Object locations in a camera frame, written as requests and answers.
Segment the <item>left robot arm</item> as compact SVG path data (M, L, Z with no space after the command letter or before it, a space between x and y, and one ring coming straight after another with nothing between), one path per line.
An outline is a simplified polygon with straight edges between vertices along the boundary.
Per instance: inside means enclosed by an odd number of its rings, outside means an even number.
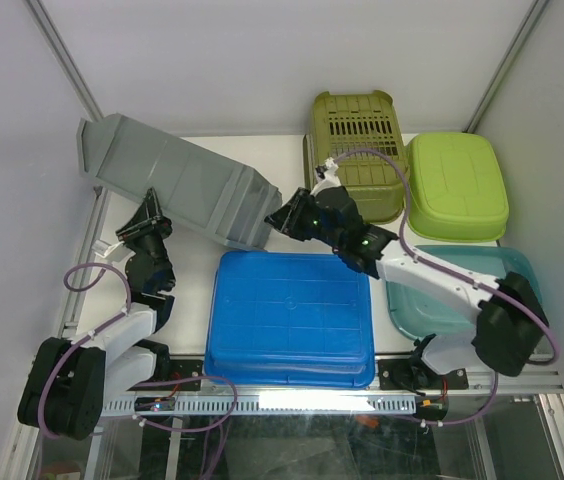
M149 188L117 230L116 243L93 244L95 259L85 266L120 279L122 307L85 333L41 343L17 409L21 424L51 438L83 440L94 432L107 402L141 382L154 389L168 383L169 350L151 337L175 303L176 277L164 245L172 231Z

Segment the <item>clear container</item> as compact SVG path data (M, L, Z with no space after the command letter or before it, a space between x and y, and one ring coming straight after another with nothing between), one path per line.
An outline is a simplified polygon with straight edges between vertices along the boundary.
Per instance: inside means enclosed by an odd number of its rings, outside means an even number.
M529 281L538 301L543 303L533 268L518 250L481 245L417 245L417 248L476 273L497 278L504 278L510 272L520 274ZM454 309L403 284L387 282L386 297L393 325L411 340L430 334L456 334L472 328L472 323Z

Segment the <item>blue plastic bin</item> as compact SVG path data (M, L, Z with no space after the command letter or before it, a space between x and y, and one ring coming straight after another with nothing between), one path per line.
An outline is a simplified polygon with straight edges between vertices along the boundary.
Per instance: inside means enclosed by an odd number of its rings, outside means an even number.
M224 254L204 368L237 385L366 388L375 376L368 277L332 254Z

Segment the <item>grey plastic crate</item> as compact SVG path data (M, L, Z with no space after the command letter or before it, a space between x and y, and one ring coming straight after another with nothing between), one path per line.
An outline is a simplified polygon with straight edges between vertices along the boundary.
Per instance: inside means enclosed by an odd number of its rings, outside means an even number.
M230 248L265 248L282 196L255 168L121 114L82 119L76 137L95 184L136 203L152 188L173 222Z

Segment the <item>olive green slotted basket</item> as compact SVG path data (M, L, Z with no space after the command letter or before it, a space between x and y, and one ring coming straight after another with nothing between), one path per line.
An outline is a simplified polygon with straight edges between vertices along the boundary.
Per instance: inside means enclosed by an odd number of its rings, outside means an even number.
M304 183L312 189L315 168L331 157L356 150L339 163L337 175L365 221L385 224L400 216L404 187L397 175L409 175L393 99L375 90L368 94L319 94L303 139Z

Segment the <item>bright green plastic tub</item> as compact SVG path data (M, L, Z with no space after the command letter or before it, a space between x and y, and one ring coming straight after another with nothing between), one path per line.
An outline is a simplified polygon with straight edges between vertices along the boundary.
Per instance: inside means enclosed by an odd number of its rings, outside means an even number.
M419 236L483 243L506 231L509 203L498 159L484 137L430 132L407 146L411 207L408 223Z

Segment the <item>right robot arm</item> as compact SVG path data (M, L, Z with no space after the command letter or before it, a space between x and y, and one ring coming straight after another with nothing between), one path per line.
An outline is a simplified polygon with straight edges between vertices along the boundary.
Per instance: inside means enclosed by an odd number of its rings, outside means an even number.
M472 331L430 333L416 341L409 358L391 374L407 390L431 387L444 375L474 365L516 377L531 363L540 341L551 337L526 277L479 274L416 250L396 233L365 222L343 187L317 194L300 188L265 221L294 240L319 240L351 270L419 290L472 322Z

